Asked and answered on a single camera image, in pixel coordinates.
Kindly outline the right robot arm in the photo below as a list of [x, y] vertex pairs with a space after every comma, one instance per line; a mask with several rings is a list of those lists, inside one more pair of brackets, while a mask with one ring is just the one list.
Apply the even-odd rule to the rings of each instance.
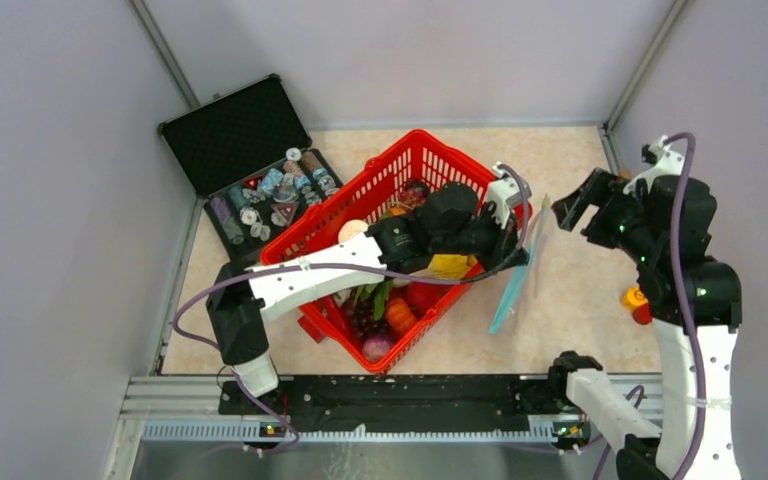
[[573, 351], [549, 369], [549, 404], [590, 418], [622, 479], [739, 478], [730, 407], [742, 295], [736, 271], [707, 254], [716, 198], [694, 178], [630, 181], [598, 168], [552, 210], [568, 231], [589, 206], [584, 237], [635, 262], [660, 350], [663, 419], [646, 420], [594, 358]]

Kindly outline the white brown mushroom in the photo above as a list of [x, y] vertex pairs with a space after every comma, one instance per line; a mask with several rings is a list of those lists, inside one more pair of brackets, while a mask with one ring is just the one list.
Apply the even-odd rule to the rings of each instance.
[[369, 224], [363, 220], [349, 220], [340, 228], [337, 235], [337, 241], [342, 244], [357, 236], [364, 236], [368, 229]]

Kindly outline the clear zip top bag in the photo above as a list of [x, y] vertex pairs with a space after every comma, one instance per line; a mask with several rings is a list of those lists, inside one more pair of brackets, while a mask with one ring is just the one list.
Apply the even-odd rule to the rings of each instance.
[[488, 329], [490, 334], [497, 334], [506, 322], [517, 317], [526, 284], [529, 281], [533, 267], [537, 263], [538, 251], [549, 214], [550, 203], [549, 195], [545, 194], [540, 201], [540, 208], [534, 217], [534, 221], [527, 229], [525, 251], [529, 255], [529, 261], [527, 264], [517, 266], [513, 270]]

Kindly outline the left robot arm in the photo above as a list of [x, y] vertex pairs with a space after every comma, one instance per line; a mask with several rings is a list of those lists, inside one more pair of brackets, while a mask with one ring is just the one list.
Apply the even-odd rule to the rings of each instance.
[[279, 376], [269, 353], [267, 323], [341, 290], [386, 277], [415, 280], [434, 256], [475, 257], [490, 275], [524, 265], [524, 228], [514, 210], [531, 197], [527, 184], [506, 177], [491, 182], [486, 198], [450, 182], [405, 215], [390, 216], [320, 251], [223, 280], [207, 299], [220, 355], [257, 413], [279, 404]]

